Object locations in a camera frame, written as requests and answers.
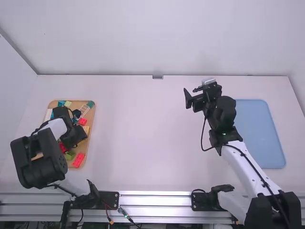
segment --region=metal extrusion frame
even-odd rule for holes
[[[229,212],[195,212],[190,192],[121,191],[120,206],[136,223],[232,224]],[[305,225],[305,193],[297,194]],[[69,196],[61,193],[0,193],[0,221],[60,221],[62,205]],[[116,210],[109,210],[114,222],[129,223]],[[69,221],[79,221],[81,211],[73,209]],[[83,221],[108,222],[105,210],[84,210]]]

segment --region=green block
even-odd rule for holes
[[[73,151],[69,151],[64,156],[67,161],[72,161],[75,158],[76,153],[74,153]]]
[[[66,101],[64,106],[69,107],[71,104],[72,104],[72,102]]]
[[[90,101],[87,103],[87,106],[90,107],[90,109],[93,108],[93,106],[94,106],[94,101],[91,101],[91,100],[90,100]]]

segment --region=connector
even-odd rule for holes
[[[108,219],[108,221],[109,221],[109,223],[110,223],[111,225],[114,224],[113,220],[112,220],[110,217],[107,217],[107,219]]]
[[[122,209],[121,207],[118,208],[118,212],[123,214],[125,218],[130,220],[130,216],[128,215],[128,213],[124,209]]]

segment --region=black clamp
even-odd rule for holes
[[[191,202],[193,211],[225,211],[218,202],[218,192],[231,192],[234,190],[232,185],[218,185],[211,188],[206,193],[202,189],[195,189],[191,193]]]

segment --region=colorful block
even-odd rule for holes
[[[82,128],[84,129],[86,135],[89,136],[90,126],[87,125],[87,126],[83,126]]]
[[[66,153],[66,152],[68,151],[68,149],[63,145],[62,142],[59,142],[59,147],[60,147],[60,149],[61,149],[61,151],[62,151],[63,154]]]
[[[74,162],[72,163],[72,165],[73,165],[74,167],[78,168],[78,167],[81,165],[81,163],[82,163],[82,161],[83,161],[84,158],[85,158],[85,154],[79,153],[79,154],[76,156],[76,158],[75,158]]]
[[[85,119],[85,118],[80,118],[80,119],[78,120],[78,123],[79,123],[80,125],[86,125],[87,119]]]
[[[67,161],[72,161],[76,156],[76,153],[73,152],[72,150],[67,152],[64,157],[66,158]]]
[[[65,104],[64,104],[64,106],[69,107],[71,104],[72,104],[72,102],[66,101]]]
[[[90,107],[90,108],[93,108],[93,106],[94,106],[94,101],[89,101],[88,103],[87,103],[87,106],[88,107]]]
[[[74,124],[77,124],[77,122],[78,122],[78,119],[76,119],[76,118],[72,118],[71,120]]]
[[[65,103],[66,103],[66,101],[63,101],[63,100],[58,101],[57,106],[64,106]]]

